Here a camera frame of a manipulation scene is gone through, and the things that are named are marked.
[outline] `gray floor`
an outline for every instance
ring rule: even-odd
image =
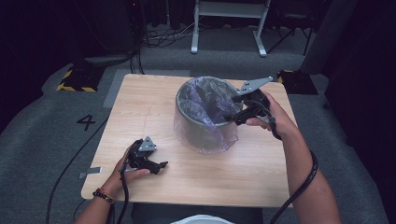
[[[147,74],[235,79],[274,77],[279,70],[299,68],[304,60],[305,42],[300,32],[266,58],[260,57],[251,32],[251,28],[206,30],[200,35],[196,55],[190,54],[190,36],[166,48],[143,48],[142,65]],[[265,30],[262,34],[265,46],[272,46],[278,38],[276,31]],[[24,108],[0,136],[0,223],[45,222],[55,181],[109,115],[120,79],[130,73],[129,63],[123,63],[106,69],[98,92],[56,91],[69,66],[66,64],[48,79],[42,88],[44,95]],[[375,183],[354,149],[345,144],[345,134],[332,111],[322,107],[326,102],[323,92],[327,78],[317,75],[312,79],[318,95],[289,95],[290,103],[308,145],[318,156],[320,169],[333,188],[343,222],[388,223]],[[85,126],[77,121],[89,114],[95,123],[84,131]],[[103,129],[80,151],[65,172],[53,197],[50,223],[73,221],[84,182],[78,179],[78,174],[90,167],[102,132]],[[262,209],[264,223],[275,211]],[[292,209],[278,221],[295,222]],[[132,223],[129,212],[123,223]]]

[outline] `plastic bag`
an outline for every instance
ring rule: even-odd
[[[174,130],[186,147],[203,153],[227,150],[237,140],[237,125],[224,117],[238,113],[242,104],[232,97],[237,89],[215,77],[197,77],[181,86],[176,97]]]

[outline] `beaded bracelet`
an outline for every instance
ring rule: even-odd
[[[92,195],[93,195],[93,197],[100,197],[100,198],[103,198],[103,199],[105,199],[105,200],[106,200],[108,203],[110,203],[110,204],[115,204],[115,203],[116,203],[116,200],[114,200],[114,198],[112,198],[112,197],[106,195],[106,194],[104,193],[104,190],[103,190],[103,189],[97,189],[96,191],[94,191],[94,192],[92,193]]]

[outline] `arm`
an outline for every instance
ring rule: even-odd
[[[129,148],[126,150],[124,156],[117,163],[113,173],[110,175],[108,180],[102,186],[102,189],[106,193],[106,195],[111,196],[114,199],[118,197],[122,189],[122,183],[120,181],[120,168],[127,155],[128,150]],[[150,172],[147,169],[136,170],[125,173],[125,179],[127,183],[131,183],[134,179],[149,174]],[[90,201],[88,206],[84,209],[81,215],[79,215],[75,223],[84,223],[84,224],[106,223],[109,210],[110,210],[109,202],[107,202],[106,200],[100,197],[93,197],[93,199]]]
[[[282,138],[291,195],[311,172],[312,157],[297,126],[270,94],[264,94],[271,103],[270,110],[276,118],[276,131]],[[248,119],[247,125],[262,126],[271,131],[270,125],[259,119]],[[308,188],[293,202],[293,207],[300,223],[341,223],[332,189],[320,170]]]

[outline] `table top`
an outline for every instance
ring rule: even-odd
[[[130,202],[279,207],[289,198],[282,143],[261,127],[238,126],[239,140],[227,151],[204,155],[183,147],[174,133],[176,95],[192,77],[126,75],[111,111],[81,195],[92,198],[126,148],[150,136],[154,162],[169,161],[158,175],[129,185]],[[243,80],[227,80],[236,88]],[[295,122],[282,84],[263,87]],[[123,193],[117,199],[122,201]]]

